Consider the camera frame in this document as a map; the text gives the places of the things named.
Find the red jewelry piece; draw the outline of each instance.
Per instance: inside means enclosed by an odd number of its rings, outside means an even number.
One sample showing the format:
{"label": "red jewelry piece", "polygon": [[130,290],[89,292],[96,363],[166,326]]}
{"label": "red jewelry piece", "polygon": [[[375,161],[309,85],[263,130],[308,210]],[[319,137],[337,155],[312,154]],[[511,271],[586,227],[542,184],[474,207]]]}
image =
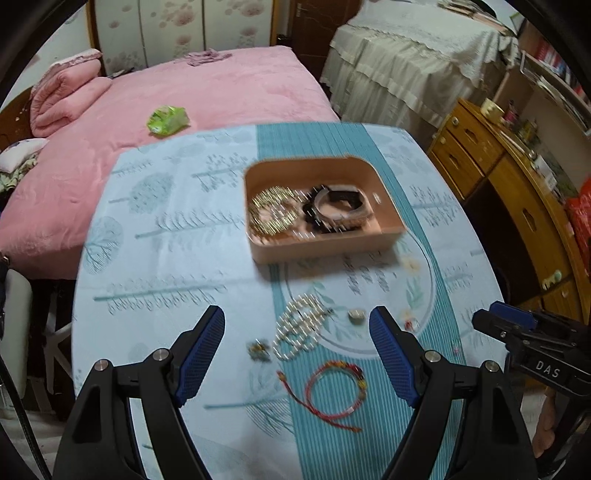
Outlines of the red jewelry piece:
{"label": "red jewelry piece", "polygon": [[[357,399],[353,402],[353,404],[347,408],[346,410],[335,413],[335,414],[328,414],[323,413],[314,405],[312,405],[312,388],[314,387],[315,383],[322,378],[322,376],[331,369],[339,369],[344,370],[345,373],[349,374],[354,380],[359,388],[359,395]],[[344,419],[351,415],[355,410],[357,410],[365,398],[367,397],[367,382],[365,381],[365,377],[363,376],[363,370],[355,364],[350,364],[343,360],[329,360],[324,365],[322,365],[313,375],[310,377],[308,382],[306,383],[306,387],[304,389],[304,394],[306,395],[306,401],[300,400],[296,395],[293,393],[292,389],[287,383],[287,379],[285,377],[285,373],[282,371],[278,371],[277,375],[279,376],[279,380],[285,385],[285,389],[287,393],[289,393],[290,397],[293,398],[299,405],[305,407],[312,415],[315,415],[320,420],[325,421],[329,425],[333,427],[337,427],[343,430],[350,430],[355,433],[361,432],[361,428],[359,427],[350,427],[348,425],[341,425],[340,423],[336,423],[334,420]]]}

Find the cup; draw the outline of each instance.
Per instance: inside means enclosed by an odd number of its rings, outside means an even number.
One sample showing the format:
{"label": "cup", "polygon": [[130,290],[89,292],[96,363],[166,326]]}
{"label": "cup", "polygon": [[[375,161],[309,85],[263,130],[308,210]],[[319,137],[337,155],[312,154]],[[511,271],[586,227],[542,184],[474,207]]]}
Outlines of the cup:
{"label": "cup", "polygon": [[499,124],[504,114],[503,109],[488,98],[484,100],[484,103],[480,107],[480,112],[489,122],[495,125]]}

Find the wooden door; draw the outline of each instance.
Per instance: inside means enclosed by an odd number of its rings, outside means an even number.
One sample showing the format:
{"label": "wooden door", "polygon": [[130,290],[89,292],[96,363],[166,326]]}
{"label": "wooden door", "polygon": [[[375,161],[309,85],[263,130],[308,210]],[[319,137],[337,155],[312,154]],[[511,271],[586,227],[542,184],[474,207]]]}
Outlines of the wooden door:
{"label": "wooden door", "polygon": [[359,11],[362,0],[291,0],[292,48],[318,80],[336,29]]}

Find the green package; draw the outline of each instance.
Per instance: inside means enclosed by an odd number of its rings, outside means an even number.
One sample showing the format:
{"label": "green package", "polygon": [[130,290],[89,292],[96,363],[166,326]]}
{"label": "green package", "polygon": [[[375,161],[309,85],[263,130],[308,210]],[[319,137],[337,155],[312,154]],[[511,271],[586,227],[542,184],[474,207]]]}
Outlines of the green package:
{"label": "green package", "polygon": [[164,105],[152,113],[146,125],[153,134],[167,137],[188,124],[189,117],[184,108]]}

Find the red plastic bag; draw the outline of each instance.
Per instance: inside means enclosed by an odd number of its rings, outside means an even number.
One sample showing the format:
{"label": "red plastic bag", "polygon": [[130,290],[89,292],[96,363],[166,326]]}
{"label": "red plastic bag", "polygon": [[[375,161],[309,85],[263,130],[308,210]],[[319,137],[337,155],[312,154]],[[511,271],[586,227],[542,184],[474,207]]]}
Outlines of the red plastic bag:
{"label": "red plastic bag", "polygon": [[581,188],[579,198],[566,200],[566,211],[573,225],[574,237],[579,246],[585,271],[589,276],[589,242],[591,239],[591,178]]}

